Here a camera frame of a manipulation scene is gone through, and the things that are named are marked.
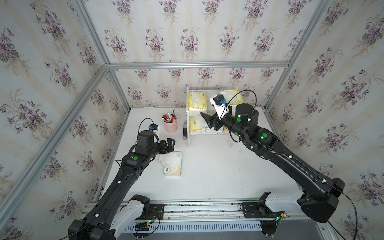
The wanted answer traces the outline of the white two-tier shelf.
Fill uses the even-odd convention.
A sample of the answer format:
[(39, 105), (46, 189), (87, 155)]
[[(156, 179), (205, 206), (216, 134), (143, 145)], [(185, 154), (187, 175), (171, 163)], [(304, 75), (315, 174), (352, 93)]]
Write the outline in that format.
[(235, 114), (236, 107), (244, 103), (241, 91), (205, 89), (187, 87), (187, 141), (191, 146), (193, 135), (227, 134), (228, 130), (220, 125), (220, 119), (226, 114)]

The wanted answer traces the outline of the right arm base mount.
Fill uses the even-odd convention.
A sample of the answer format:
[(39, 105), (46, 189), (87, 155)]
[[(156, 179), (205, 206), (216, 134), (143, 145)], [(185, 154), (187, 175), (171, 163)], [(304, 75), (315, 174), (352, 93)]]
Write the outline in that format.
[(285, 217), (285, 212), (273, 212), (266, 205), (266, 199), (271, 192), (264, 192), (261, 198), (254, 203), (241, 203), (240, 210), (246, 219), (268, 219), (273, 218), (280, 221)]

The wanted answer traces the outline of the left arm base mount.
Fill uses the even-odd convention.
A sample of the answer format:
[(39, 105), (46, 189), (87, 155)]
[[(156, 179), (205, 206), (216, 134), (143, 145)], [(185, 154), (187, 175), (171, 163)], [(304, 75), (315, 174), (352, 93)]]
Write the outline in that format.
[(136, 218), (136, 220), (163, 220), (165, 212), (165, 204), (152, 203), (150, 198), (142, 195), (134, 195), (128, 202), (128, 204), (121, 207), (121, 211), (128, 210), (132, 201), (139, 202), (139, 206), (142, 206), (141, 214)]

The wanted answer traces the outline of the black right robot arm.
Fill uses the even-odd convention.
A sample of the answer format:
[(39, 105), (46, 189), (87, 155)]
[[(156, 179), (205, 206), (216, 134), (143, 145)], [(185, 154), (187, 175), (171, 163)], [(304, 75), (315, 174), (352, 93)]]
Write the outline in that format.
[(249, 104), (239, 104), (233, 110), (222, 94), (210, 98), (215, 114), (201, 113), (210, 129), (227, 129), (260, 158), (270, 161), (290, 176), (302, 189), (297, 200), (302, 212), (318, 223), (326, 223), (336, 211), (345, 182), (325, 176), (304, 162), (266, 128), (258, 125), (259, 112)]

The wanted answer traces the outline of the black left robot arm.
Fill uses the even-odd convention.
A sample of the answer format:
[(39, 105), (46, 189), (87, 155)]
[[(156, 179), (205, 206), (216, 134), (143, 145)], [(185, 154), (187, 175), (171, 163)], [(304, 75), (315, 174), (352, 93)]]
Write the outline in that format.
[(151, 124), (147, 130), (138, 131), (137, 140), (121, 159), (121, 165), (113, 182), (101, 199), (82, 220), (74, 220), (68, 228), (68, 240), (116, 240), (132, 221), (147, 215), (149, 199), (136, 196), (122, 210), (121, 203), (145, 168), (158, 155), (172, 153), (176, 140), (160, 140), (158, 126)]

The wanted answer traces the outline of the white tissue pack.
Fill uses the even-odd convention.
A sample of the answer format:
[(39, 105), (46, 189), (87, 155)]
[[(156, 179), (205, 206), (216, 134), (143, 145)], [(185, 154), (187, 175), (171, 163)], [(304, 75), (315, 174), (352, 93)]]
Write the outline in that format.
[(182, 152), (172, 152), (160, 155), (159, 161), (164, 166), (164, 175), (179, 177), (182, 172)]

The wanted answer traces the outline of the blue tissue pack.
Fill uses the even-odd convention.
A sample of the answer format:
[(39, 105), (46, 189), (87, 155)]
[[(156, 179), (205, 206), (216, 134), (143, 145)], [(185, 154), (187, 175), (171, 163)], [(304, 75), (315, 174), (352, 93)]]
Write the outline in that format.
[(226, 131), (224, 130), (223, 127), (220, 127), (218, 130), (215, 130), (215, 128), (209, 128), (206, 127), (206, 134), (225, 134)]

